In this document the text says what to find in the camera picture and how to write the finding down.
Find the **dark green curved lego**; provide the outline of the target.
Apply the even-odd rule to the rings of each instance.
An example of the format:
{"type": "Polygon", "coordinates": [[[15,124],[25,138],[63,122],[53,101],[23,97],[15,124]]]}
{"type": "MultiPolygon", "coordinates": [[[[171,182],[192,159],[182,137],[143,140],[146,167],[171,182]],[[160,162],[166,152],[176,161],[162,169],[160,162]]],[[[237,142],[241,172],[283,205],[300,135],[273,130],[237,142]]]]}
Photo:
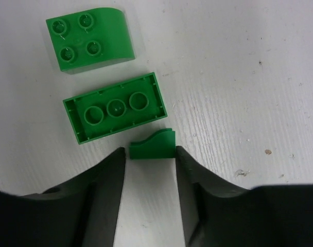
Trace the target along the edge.
{"type": "Polygon", "coordinates": [[[131,160],[166,159],[175,156],[176,133],[172,128],[158,130],[145,140],[129,145],[131,160]]]}

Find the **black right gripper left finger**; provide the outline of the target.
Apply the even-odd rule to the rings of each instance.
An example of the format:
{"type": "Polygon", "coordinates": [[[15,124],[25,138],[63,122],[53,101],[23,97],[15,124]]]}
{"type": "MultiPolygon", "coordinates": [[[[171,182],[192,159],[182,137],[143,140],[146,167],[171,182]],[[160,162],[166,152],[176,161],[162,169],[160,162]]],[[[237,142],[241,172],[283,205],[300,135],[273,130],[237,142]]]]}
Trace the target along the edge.
{"type": "Polygon", "coordinates": [[[43,193],[0,191],[0,246],[112,246],[126,154],[104,160],[43,193]]]}

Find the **green rounded lego brick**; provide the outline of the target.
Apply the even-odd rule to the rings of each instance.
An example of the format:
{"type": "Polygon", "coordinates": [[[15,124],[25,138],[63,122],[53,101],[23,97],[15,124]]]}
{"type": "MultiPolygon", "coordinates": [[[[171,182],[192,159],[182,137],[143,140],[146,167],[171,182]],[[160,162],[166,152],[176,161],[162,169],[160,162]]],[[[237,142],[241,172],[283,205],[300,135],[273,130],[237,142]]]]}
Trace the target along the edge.
{"type": "Polygon", "coordinates": [[[103,7],[46,20],[62,72],[78,73],[135,58],[125,14],[103,7]]]}

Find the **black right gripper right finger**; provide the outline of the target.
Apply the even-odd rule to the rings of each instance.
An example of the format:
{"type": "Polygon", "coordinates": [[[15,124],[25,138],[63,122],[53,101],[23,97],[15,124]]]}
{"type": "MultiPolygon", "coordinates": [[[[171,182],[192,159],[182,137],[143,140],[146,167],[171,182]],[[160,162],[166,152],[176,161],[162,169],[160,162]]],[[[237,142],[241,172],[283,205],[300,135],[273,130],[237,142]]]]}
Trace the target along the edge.
{"type": "Polygon", "coordinates": [[[186,246],[313,246],[313,184],[244,189],[176,148],[186,246]]]}

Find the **green long lego brick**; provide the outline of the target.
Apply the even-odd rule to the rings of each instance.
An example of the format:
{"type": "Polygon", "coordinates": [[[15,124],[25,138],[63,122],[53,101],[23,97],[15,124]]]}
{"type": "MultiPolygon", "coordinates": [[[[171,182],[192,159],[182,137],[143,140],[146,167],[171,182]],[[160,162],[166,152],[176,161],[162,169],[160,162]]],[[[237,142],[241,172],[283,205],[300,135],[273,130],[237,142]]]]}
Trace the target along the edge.
{"type": "Polygon", "coordinates": [[[64,99],[63,104],[78,144],[167,117],[155,73],[64,99]]]}

